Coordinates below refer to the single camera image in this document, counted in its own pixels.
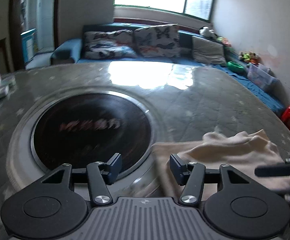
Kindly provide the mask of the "colourful plush toys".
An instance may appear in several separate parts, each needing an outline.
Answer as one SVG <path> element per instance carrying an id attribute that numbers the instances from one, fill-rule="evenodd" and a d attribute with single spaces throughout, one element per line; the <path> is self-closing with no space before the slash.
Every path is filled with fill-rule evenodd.
<path id="1" fill-rule="evenodd" d="M 245 63 L 251 63 L 257 65 L 259 63 L 259 56 L 258 54 L 254 52 L 245 52 L 245 51 L 240 51 L 238 54 L 238 59 L 240 61 L 243 61 Z"/>

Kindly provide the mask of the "blue sofa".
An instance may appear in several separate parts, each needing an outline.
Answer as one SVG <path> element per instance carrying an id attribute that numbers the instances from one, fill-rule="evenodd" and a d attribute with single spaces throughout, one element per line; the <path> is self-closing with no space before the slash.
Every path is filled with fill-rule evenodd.
<path id="1" fill-rule="evenodd" d="M 285 110 L 283 103 L 271 92 L 278 80 L 268 70 L 227 59 L 222 43 L 179 30 L 177 24 L 84 25 L 80 38 L 63 42 L 50 57 L 52 65 L 92 61 L 154 61 L 210 66 L 237 80 L 277 116 Z"/>

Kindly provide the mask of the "cream beige sweatshirt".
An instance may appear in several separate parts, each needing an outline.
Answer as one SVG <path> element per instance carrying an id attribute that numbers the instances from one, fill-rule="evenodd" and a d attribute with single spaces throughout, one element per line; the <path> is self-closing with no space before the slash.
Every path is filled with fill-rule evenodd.
<path id="1" fill-rule="evenodd" d="M 255 176 L 256 167 L 283 161 L 277 145 L 269 140 L 264 130 L 253 134 L 243 131 L 232 137 L 209 132 L 201 141 L 158 142 L 152 146 L 152 154 L 163 193 L 167 197 L 178 199 L 183 190 L 170 170 L 171 154 L 177 154 L 185 162 L 196 161 L 211 169 L 229 164 L 270 190 L 290 190 L 290 176 L 271 178 Z"/>

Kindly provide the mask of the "butterfly pillow upright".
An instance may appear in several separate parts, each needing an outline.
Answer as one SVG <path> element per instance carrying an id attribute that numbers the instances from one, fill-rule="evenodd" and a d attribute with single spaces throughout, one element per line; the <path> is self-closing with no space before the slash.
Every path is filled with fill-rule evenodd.
<path id="1" fill-rule="evenodd" d="M 178 24 L 153 25 L 134 32 L 138 51 L 143 57 L 180 57 Z"/>

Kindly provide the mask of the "butterfly pillow lying flat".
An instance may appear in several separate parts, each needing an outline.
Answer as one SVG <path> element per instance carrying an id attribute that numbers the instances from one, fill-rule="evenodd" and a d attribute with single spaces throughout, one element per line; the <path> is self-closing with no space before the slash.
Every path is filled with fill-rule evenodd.
<path id="1" fill-rule="evenodd" d="M 133 31 L 87 31 L 84 33 L 84 58 L 93 60 L 136 58 Z"/>

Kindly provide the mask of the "blue white small cabinet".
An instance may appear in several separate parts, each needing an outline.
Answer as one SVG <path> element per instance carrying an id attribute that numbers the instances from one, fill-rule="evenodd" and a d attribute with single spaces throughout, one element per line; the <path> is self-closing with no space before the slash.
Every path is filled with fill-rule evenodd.
<path id="1" fill-rule="evenodd" d="M 30 62 L 38 52 L 36 28 L 21 33 L 24 63 Z"/>

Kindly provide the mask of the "black round induction cooktop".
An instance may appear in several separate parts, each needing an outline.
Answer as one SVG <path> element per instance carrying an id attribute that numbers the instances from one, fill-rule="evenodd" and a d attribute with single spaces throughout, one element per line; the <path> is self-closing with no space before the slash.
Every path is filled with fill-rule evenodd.
<path id="1" fill-rule="evenodd" d="M 84 93 L 61 99 L 38 117 L 31 152 L 38 166 L 53 170 L 63 163 L 85 168 L 122 158 L 120 177 L 144 162 L 155 139 L 152 117 L 137 100 L 119 93 Z"/>

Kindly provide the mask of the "grey beige cushion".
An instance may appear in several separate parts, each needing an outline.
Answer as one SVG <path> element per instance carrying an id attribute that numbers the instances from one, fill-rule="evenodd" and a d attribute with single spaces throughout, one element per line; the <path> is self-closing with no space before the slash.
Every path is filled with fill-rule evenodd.
<path id="1" fill-rule="evenodd" d="M 206 64 L 226 64 L 224 46 L 214 41 L 192 36 L 192 57 L 195 61 Z"/>

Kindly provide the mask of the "clear plastic storage box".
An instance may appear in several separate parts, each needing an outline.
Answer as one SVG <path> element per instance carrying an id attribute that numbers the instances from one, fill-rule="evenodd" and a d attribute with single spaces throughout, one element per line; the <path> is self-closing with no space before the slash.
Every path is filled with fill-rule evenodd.
<path id="1" fill-rule="evenodd" d="M 278 79 L 272 75 L 271 69 L 263 64 L 248 64 L 248 79 L 265 92 L 275 87 Z"/>

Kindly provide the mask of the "panda plush toy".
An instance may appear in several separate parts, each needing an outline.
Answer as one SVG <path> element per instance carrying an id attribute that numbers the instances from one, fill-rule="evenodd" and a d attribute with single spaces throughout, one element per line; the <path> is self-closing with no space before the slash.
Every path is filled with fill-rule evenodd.
<path id="1" fill-rule="evenodd" d="M 199 34 L 201 36 L 203 36 L 203 37 L 210 38 L 210 39 L 213 39 L 213 40 L 216 40 L 218 38 L 217 35 L 214 33 L 214 30 L 210 29 L 207 26 L 202 27 L 199 30 Z"/>

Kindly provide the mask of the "green plastic bowl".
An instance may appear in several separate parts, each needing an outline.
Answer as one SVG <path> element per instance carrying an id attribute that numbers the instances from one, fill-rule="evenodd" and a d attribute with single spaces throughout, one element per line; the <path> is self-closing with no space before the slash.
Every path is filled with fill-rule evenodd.
<path id="1" fill-rule="evenodd" d="M 229 68 L 231 72 L 234 72 L 236 74 L 244 74 L 246 72 L 246 69 L 244 66 L 233 61 L 227 62 L 227 67 Z"/>

